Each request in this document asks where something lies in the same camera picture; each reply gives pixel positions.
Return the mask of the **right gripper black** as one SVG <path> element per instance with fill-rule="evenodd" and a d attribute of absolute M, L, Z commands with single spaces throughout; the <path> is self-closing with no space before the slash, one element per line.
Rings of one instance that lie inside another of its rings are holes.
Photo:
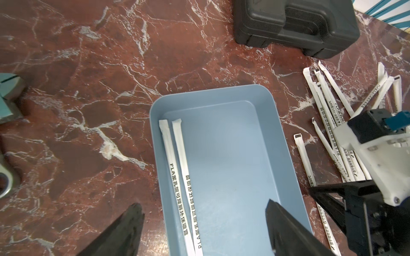
<path fill-rule="evenodd" d="M 320 185 L 310 196 L 345 234 L 359 256 L 407 256 L 410 253 L 410 200 L 384 202 L 372 180 Z"/>

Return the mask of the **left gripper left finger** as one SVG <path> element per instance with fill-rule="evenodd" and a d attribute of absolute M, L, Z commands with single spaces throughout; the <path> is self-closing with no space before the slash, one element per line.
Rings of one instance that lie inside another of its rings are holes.
<path fill-rule="evenodd" d="M 93 240 L 79 256 L 135 256 L 141 241 L 145 214 L 134 203 Z"/>

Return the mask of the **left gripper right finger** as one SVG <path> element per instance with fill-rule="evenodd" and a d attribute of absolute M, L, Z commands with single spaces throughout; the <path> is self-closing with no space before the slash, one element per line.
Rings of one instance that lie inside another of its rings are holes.
<path fill-rule="evenodd" d="M 279 203 L 269 200 L 265 216 L 271 247 L 276 256 L 333 255 Z"/>

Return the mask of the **blue plastic storage tray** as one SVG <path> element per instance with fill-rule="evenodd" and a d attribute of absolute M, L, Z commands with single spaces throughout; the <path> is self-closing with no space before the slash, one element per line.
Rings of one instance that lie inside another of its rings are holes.
<path fill-rule="evenodd" d="M 149 120 L 169 251 L 186 255 L 159 121 L 180 119 L 206 256 L 270 256 L 265 209 L 278 202 L 306 229 L 309 215 L 271 92 L 243 85 L 159 98 Z"/>

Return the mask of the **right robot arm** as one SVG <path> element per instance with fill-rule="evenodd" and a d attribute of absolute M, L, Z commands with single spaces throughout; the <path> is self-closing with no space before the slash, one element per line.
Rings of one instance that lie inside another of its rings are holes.
<path fill-rule="evenodd" d="M 372 109 L 334 130 L 336 141 L 355 151 L 371 179 L 309 190 L 359 256 L 410 253 L 410 113 Z"/>

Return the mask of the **black plastic tool case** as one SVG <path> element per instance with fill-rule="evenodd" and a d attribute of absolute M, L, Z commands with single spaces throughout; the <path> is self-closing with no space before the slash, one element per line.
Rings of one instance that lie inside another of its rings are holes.
<path fill-rule="evenodd" d="M 332 58 L 360 38 L 351 1 L 233 1 L 238 44 L 265 48 L 272 43 L 299 48 L 318 59 Z"/>

